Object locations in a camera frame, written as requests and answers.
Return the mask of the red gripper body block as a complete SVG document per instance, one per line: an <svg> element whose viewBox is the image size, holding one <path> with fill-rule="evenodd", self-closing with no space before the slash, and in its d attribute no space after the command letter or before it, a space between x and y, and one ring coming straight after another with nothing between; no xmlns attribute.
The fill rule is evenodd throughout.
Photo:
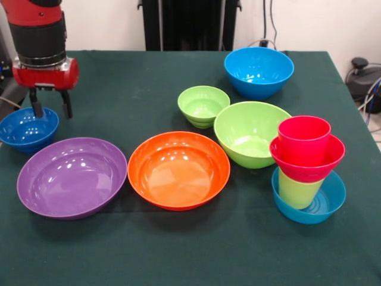
<svg viewBox="0 0 381 286"><path fill-rule="evenodd" d="M64 62L50 67L27 67L16 57L12 66L15 81L27 88L52 88L55 90L71 90L79 79L79 65L75 58L67 58Z"/></svg>

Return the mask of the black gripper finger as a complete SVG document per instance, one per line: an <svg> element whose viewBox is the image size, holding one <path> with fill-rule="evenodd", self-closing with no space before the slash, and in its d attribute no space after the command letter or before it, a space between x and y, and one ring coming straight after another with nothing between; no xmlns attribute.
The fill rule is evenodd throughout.
<svg viewBox="0 0 381 286"><path fill-rule="evenodd" d="M42 105L37 98L36 88L30 88L29 89L29 98L30 98L30 102L32 105L34 115L37 118L43 117L43 108L42 108Z"/></svg>
<svg viewBox="0 0 381 286"><path fill-rule="evenodd" d="M66 119L71 119L73 117L73 112L71 108L70 96L67 90L60 91L61 98L63 99L63 111Z"/></svg>

